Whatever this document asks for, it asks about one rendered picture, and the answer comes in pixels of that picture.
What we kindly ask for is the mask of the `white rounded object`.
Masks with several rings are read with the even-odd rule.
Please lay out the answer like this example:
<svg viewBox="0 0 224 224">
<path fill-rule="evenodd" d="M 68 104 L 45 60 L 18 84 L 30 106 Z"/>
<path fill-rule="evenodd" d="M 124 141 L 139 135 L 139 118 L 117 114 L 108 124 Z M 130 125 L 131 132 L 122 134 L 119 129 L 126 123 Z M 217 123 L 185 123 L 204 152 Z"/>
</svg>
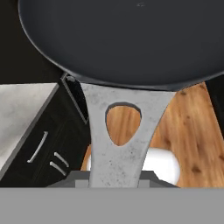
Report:
<svg viewBox="0 0 224 224">
<path fill-rule="evenodd" d="M 175 186 L 180 176 L 176 156 L 159 148 L 115 147 L 92 152 L 87 168 L 91 188 L 137 188 L 142 172 L 153 172 L 156 179 Z"/>
</svg>

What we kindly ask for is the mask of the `black hob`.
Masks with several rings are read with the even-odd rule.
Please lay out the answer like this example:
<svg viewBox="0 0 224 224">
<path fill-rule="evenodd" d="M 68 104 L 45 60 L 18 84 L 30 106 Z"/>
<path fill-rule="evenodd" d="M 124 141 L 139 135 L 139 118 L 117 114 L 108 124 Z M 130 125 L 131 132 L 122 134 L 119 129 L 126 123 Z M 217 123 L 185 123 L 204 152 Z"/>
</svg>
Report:
<svg viewBox="0 0 224 224">
<path fill-rule="evenodd" d="M 18 0 L 0 0 L 0 84 L 59 82 L 62 74 L 26 37 Z"/>
</svg>

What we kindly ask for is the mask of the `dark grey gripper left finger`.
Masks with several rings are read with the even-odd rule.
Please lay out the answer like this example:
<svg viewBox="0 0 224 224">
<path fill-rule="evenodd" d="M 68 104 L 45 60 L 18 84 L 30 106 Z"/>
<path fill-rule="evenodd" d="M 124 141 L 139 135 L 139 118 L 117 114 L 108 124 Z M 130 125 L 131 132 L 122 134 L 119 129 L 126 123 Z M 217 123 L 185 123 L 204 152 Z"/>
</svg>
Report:
<svg viewBox="0 0 224 224">
<path fill-rule="evenodd" d="M 52 184 L 51 187 L 88 188 L 89 171 L 71 171 L 63 180 Z"/>
</svg>

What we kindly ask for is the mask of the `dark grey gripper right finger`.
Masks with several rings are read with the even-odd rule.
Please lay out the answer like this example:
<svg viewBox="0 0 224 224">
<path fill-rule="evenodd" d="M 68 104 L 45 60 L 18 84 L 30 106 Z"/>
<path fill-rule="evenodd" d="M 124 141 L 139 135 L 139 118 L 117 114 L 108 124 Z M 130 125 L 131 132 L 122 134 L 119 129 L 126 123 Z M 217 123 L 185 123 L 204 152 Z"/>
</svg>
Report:
<svg viewBox="0 0 224 224">
<path fill-rule="evenodd" d="M 154 171 L 141 171 L 141 175 L 138 182 L 138 188 L 150 188 L 150 187 L 174 188 L 175 185 L 159 179 Z"/>
</svg>

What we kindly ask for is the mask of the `black base cabinet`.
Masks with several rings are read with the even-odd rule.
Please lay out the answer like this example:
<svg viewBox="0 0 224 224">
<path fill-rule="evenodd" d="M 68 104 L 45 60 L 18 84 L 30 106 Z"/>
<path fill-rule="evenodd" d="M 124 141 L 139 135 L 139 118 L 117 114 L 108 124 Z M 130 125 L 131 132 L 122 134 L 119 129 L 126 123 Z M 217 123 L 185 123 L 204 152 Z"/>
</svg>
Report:
<svg viewBox="0 0 224 224">
<path fill-rule="evenodd" d="M 41 150 L 30 164 L 27 160 L 48 131 Z M 22 140 L 7 162 L 0 178 L 0 187 L 47 187 L 65 179 L 70 171 L 81 168 L 88 144 L 89 124 L 85 124 L 63 86 L 59 87 L 31 131 Z M 68 163 L 65 166 L 53 155 L 58 152 Z M 53 161 L 63 171 L 49 165 Z"/>
</svg>

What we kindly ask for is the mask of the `black frying pan grey handle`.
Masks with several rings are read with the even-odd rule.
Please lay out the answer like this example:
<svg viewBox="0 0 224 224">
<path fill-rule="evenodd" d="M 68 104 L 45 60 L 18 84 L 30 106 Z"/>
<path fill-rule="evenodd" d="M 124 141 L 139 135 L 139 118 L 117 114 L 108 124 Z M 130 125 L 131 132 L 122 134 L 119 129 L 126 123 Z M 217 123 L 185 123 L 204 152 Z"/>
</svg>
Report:
<svg viewBox="0 0 224 224">
<path fill-rule="evenodd" d="M 35 48 L 81 85 L 92 188 L 135 188 L 181 89 L 224 74 L 224 0 L 18 0 Z"/>
</svg>

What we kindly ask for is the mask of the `black oven front grey trim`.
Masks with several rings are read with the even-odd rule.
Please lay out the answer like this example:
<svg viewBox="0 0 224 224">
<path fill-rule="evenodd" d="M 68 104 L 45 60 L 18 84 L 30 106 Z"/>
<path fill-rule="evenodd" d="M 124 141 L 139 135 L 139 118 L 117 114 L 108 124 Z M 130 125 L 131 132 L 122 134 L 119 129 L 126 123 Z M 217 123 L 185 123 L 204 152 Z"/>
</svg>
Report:
<svg viewBox="0 0 224 224">
<path fill-rule="evenodd" d="M 82 121 L 88 123 L 88 108 L 85 95 L 82 91 L 81 84 L 75 79 L 75 82 L 67 80 L 68 73 L 63 73 L 61 79 L 62 85 L 72 100 L 74 106 L 80 114 Z"/>
</svg>

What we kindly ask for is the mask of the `black cabinet side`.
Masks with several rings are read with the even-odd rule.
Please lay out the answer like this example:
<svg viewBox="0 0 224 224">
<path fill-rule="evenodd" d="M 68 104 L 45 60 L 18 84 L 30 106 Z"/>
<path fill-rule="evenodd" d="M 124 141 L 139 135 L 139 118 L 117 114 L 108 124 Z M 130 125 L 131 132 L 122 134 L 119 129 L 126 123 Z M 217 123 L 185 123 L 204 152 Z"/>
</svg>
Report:
<svg viewBox="0 0 224 224">
<path fill-rule="evenodd" d="M 224 137 L 224 74 L 206 82 L 220 131 Z"/>
</svg>

